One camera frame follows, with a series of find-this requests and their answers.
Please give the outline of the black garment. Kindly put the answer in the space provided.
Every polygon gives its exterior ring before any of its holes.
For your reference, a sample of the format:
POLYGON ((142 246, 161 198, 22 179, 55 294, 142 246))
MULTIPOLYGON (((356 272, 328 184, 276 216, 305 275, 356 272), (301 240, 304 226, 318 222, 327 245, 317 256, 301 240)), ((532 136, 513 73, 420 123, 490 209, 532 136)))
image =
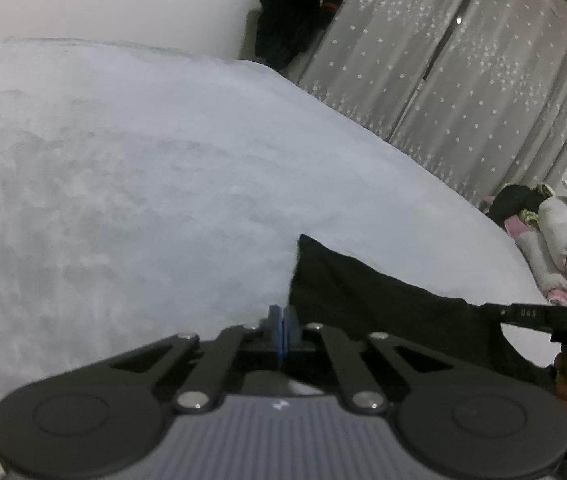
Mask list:
POLYGON ((384 275, 305 234, 297 241, 289 304, 301 323, 339 328, 353 340, 384 332, 541 388, 555 383, 553 367, 523 358, 480 307, 384 275))

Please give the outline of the black item behind quilt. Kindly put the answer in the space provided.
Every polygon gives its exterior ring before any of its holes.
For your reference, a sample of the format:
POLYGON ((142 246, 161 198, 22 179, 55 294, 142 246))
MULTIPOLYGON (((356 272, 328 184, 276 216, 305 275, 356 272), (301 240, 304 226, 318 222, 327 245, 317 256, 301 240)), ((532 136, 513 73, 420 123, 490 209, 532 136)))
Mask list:
POLYGON ((507 219, 517 216, 523 210, 537 214, 539 205, 544 200, 547 200, 547 196, 538 192, 536 188, 509 184, 496 195, 486 215, 497 226, 503 228, 507 219))

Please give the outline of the grey bed sheet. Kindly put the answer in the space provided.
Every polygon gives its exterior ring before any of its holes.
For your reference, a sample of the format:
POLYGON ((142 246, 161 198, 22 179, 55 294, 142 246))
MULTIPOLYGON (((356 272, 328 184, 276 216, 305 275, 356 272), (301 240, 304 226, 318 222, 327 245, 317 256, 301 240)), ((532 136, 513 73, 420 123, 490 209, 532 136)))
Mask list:
POLYGON ((543 299, 477 208, 265 66, 0 44, 0 399, 257 320, 287 300, 304 234, 437 295, 543 299))

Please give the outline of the black clothes hanging in corner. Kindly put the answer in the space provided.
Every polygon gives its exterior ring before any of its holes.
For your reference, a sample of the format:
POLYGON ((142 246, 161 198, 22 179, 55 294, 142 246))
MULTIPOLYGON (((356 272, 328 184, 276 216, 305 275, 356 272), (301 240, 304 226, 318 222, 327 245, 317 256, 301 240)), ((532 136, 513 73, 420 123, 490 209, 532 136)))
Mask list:
POLYGON ((255 56, 281 72, 326 28, 343 0, 259 0, 255 56))

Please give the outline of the grey dotted curtain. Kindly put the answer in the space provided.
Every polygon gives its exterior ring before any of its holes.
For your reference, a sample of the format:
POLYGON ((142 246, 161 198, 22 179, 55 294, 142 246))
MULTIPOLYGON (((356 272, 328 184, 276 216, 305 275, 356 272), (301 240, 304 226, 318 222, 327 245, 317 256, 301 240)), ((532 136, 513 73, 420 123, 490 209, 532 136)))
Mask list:
POLYGON ((567 172, 567 0, 344 0, 297 83, 471 203, 567 172))

